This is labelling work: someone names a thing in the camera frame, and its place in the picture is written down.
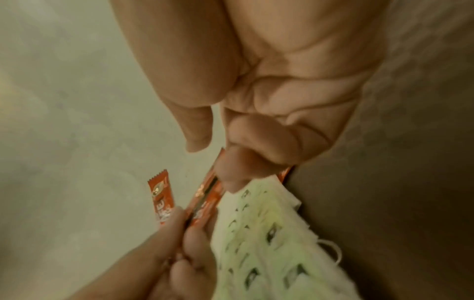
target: marble floor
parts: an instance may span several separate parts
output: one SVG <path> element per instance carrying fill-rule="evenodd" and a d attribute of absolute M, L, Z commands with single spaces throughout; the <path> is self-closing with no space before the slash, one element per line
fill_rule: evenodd
<path fill-rule="evenodd" d="M 185 206 L 224 142 L 197 154 L 107 1 L 0 5 L 0 299 L 61 299 L 156 229 L 147 180 Z"/>

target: brown textured fabric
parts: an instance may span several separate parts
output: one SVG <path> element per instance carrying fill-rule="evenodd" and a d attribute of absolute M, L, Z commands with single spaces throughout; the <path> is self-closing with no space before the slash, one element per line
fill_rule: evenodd
<path fill-rule="evenodd" d="M 366 299 L 474 295 L 474 1 L 397 1 L 389 57 L 287 187 Z"/>

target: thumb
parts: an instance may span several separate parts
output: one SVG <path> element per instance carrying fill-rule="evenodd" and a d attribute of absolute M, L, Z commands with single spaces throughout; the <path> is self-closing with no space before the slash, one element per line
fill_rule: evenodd
<path fill-rule="evenodd" d="M 164 262 L 181 245 L 186 214 L 174 208 L 166 224 L 71 299 L 145 299 L 164 271 Z"/>
<path fill-rule="evenodd" d="M 186 138 L 186 150 L 197 152 L 209 146 L 212 140 L 212 110 L 210 106 L 184 107 L 161 98 L 173 114 Z"/>

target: hand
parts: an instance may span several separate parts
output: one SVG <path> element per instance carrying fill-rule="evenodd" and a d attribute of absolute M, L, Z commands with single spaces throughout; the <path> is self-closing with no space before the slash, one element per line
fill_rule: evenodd
<path fill-rule="evenodd" d="M 385 54 L 389 0 L 111 0 L 138 62 L 189 151 L 220 103 L 235 192 L 338 138 Z"/>
<path fill-rule="evenodd" d="M 142 245 L 117 261 L 108 271 L 70 300 L 209 300 L 217 269 L 209 239 L 217 214 L 205 230 L 184 232 L 186 214 L 175 208 L 166 224 Z M 175 257 L 178 248 L 183 254 Z"/>

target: red packet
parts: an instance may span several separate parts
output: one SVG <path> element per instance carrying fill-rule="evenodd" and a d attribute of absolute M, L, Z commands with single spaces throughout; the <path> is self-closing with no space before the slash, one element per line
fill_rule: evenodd
<path fill-rule="evenodd" d="M 285 170 L 281 171 L 276 175 L 281 183 L 285 181 L 285 178 L 288 176 L 288 174 L 290 174 L 292 169 L 293 167 L 286 168 Z"/>
<path fill-rule="evenodd" d="M 157 220 L 161 225 L 169 218 L 174 207 L 171 186 L 169 185 L 168 171 L 164 170 L 152 179 L 148 180 L 153 198 L 153 206 Z"/>
<path fill-rule="evenodd" d="M 221 149 L 217 159 L 224 154 L 225 150 Z M 207 221 L 212 217 L 215 209 L 225 191 L 222 187 L 221 181 L 217 178 L 214 172 L 214 164 L 211 169 L 207 172 L 206 177 L 199 186 L 196 194 L 191 199 L 186 213 L 188 214 L 188 220 L 186 226 L 200 225 L 205 226 Z"/>

